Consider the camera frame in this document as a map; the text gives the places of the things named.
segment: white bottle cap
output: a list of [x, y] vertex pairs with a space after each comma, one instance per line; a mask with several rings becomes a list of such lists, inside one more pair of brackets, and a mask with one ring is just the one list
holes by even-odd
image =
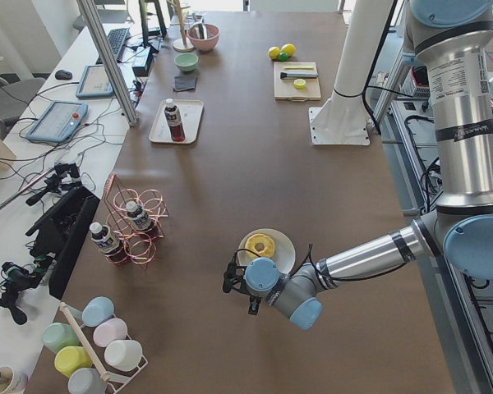
[[93, 222], [90, 224], [90, 231], [94, 234], [99, 234], [102, 231], [102, 224], [99, 222]]
[[128, 201], [126, 203], [126, 211], [134, 213], [137, 208], [139, 208], [139, 205], [135, 201]]

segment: bottle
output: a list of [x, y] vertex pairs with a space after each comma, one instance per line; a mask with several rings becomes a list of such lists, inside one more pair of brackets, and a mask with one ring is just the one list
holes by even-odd
[[182, 128], [181, 113], [179, 112], [179, 107], [173, 103], [171, 98], [166, 100], [164, 115], [166, 116], [166, 122], [168, 123], [168, 127], [170, 129], [172, 141], [183, 142], [185, 135], [184, 129]]
[[135, 201], [128, 201], [126, 203], [126, 212], [128, 218], [131, 220], [131, 226], [139, 231], [145, 233], [152, 240], [159, 235], [159, 228], [157, 223], [146, 212], [144, 207]]
[[106, 259], [116, 265], [126, 262], [128, 254], [124, 248], [124, 242], [113, 234], [109, 226], [93, 222], [90, 224], [90, 231], [91, 240], [99, 247]]

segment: wooden cutting board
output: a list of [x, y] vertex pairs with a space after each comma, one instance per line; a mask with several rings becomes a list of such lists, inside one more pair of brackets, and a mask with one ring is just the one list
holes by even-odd
[[[285, 69], [287, 66], [312, 66], [312, 70], [307, 69]], [[300, 72], [317, 74], [315, 62], [274, 62], [274, 97], [276, 100], [305, 101], [320, 100], [320, 81], [319, 78], [306, 79], [305, 89], [294, 88], [294, 80], [282, 80], [282, 72]]]

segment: green bowl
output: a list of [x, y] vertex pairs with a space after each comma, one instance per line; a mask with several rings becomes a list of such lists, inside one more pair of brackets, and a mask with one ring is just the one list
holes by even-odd
[[181, 53], [175, 57], [175, 64], [184, 72], [194, 71], [199, 63], [199, 57], [194, 53]]

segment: mug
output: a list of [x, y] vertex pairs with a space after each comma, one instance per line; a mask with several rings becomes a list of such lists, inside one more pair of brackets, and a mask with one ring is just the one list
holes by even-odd
[[69, 378], [80, 368], [90, 368], [91, 358], [82, 346], [66, 346], [55, 357], [55, 369]]
[[0, 394], [12, 394], [24, 390], [27, 375], [19, 373], [11, 367], [0, 367]]
[[82, 311], [82, 322], [88, 327], [97, 327], [113, 316], [115, 308], [108, 297], [95, 297]]
[[106, 363], [121, 371], [136, 368], [142, 358], [142, 346], [132, 339], [117, 339], [104, 351]]
[[95, 368], [80, 368], [67, 381], [70, 394], [104, 394], [107, 386]]
[[126, 339], [128, 335], [128, 327], [124, 320], [120, 318], [111, 318], [101, 323], [95, 331], [93, 331], [93, 341], [95, 345], [106, 347], [117, 339]]
[[42, 342], [53, 353], [57, 354], [66, 346], [77, 346], [79, 338], [69, 324], [49, 324], [42, 334]]

